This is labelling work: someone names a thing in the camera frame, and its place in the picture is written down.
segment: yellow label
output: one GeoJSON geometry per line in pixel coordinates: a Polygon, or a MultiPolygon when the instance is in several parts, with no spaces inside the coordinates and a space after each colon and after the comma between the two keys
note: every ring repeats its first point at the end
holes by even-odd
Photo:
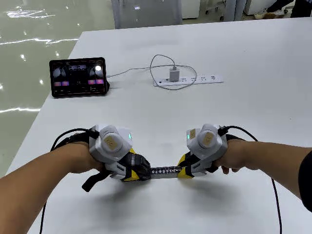
{"type": "Polygon", "coordinates": [[[140,179],[137,175],[137,173],[134,170],[131,170],[131,177],[128,179],[125,179],[124,181],[133,181],[140,179]]]}
{"type": "Polygon", "coordinates": [[[190,139],[195,138],[195,136],[196,136],[196,129],[192,129],[192,130],[190,131],[190,139]]]}
{"type": "Polygon", "coordinates": [[[117,147],[117,143],[114,141],[114,139],[111,136],[106,137],[104,141],[111,150],[114,150],[117,147]]]}
{"type": "Polygon", "coordinates": [[[182,168],[182,170],[179,172],[179,174],[177,174],[177,177],[178,178],[184,178],[184,179],[191,179],[191,178],[193,178],[190,175],[186,174],[185,167],[182,168]]]}
{"type": "Polygon", "coordinates": [[[214,138],[214,135],[212,133],[206,133],[206,135],[203,139],[203,145],[209,146],[209,144],[213,138],[214,138]]]}

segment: white charging cable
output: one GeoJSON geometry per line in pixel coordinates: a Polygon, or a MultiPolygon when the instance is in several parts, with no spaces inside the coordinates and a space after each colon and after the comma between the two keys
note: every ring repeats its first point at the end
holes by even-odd
{"type": "Polygon", "coordinates": [[[118,74],[114,74],[114,75],[107,76],[107,78],[119,76],[119,75],[121,75],[121,74],[127,73],[127,72],[132,71],[132,70],[144,70],[144,69],[149,69],[149,70],[150,70],[150,74],[151,74],[151,76],[152,76],[152,78],[153,78],[153,81],[155,82],[156,86],[159,87],[159,88],[162,88],[162,89],[167,89],[167,90],[180,90],[180,89],[184,89],[184,88],[187,88],[187,87],[193,85],[193,84],[196,82],[196,80],[197,80],[197,72],[196,72],[196,70],[195,70],[193,67],[187,66],[187,65],[179,65],[179,64],[176,64],[175,61],[174,61],[172,58],[170,58],[170,57],[168,57],[168,56],[166,56],[166,55],[161,55],[161,54],[155,55],[155,56],[152,58],[152,61],[151,61],[149,67],[130,68],[130,69],[124,71],[124,72],[121,72],[121,73],[118,73],[118,74]],[[153,62],[154,62],[154,60],[155,60],[155,58],[158,57],[158,56],[161,56],[161,57],[165,57],[165,58],[170,59],[170,60],[173,62],[173,64],[165,64],[165,65],[152,66],[152,65],[153,65],[153,62]],[[194,71],[194,74],[195,74],[195,79],[193,80],[192,83],[187,84],[187,85],[182,86],[182,87],[179,87],[179,88],[177,88],[177,89],[170,89],[170,88],[167,88],[167,87],[163,87],[163,86],[160,86],[160,85],[157,83],[157,81],[155,80],[154,75],[153,75],[153,73],[152,73],[152,68],[156,68],[156,67],[172,67],[172,69],[170,69],[170,71],[169,71],[169,78],[170,78],[170,81],[171,81],[171,82],[177,82],[177,81],[179,80],[180,72],[179,72],[179,70],[177,70],[177,67],[184,67],[184,68],[189,68],[189,69],[193,70],[193,71],[194,71]]]}

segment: white power strip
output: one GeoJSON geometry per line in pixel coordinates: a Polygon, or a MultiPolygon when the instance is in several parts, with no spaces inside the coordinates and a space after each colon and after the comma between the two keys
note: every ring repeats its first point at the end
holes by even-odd
{"type": "MultiPolygon", "coordinates": [[[[169,82],[169,78],[165,79],[155,78],[159,86],[186,85],[191,84],[194,81],[194,79],[195,79],[194,77],[180,77],[179,81],[177,82],[169,82]]],[[[222,76],[198,75],[194,84],[223,83],[223,82],[224,81],[222,76]]]]}

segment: black sleeve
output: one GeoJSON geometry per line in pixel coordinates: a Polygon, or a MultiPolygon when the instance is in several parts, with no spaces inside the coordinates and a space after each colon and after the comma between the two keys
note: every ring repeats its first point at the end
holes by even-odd
{"type": "Polygon", "coordinates": [[[312,212],[312,151],[303,159],[298,175],[299,191],[303,205],[312,212]]]}

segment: tabletop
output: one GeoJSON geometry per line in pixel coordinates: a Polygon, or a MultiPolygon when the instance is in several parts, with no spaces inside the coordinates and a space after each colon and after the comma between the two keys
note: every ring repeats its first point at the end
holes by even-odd
{"type": "MultiPolygon", "coordinates": [[[[109,75],[165,54],[198,73],[222,75],[224,83],[168,91],[154,87],[147,71],[132,71],[109,78],[105,97],[49,95],[9,172],[49,151],[65,130],[97,123],[132,129],[134,149],[152,167],[176,165],[187,152],[186,130],[204,123],[238,125],[260,141],[311,146],[311,41],[312,18],[84,32],[70,58],[104,57],[109,75]]],[[[44,234],[278,233],[271,180],[261,171],[144,183],[108,178],[86,193],[81,185],[95,173],[59,183],[48,199],[44,234]]],[[[283,232],[311,233],[312,214],[277,189],[283,232]]],[[[29,233],[39,232],[39,219],[29,233]]]]}

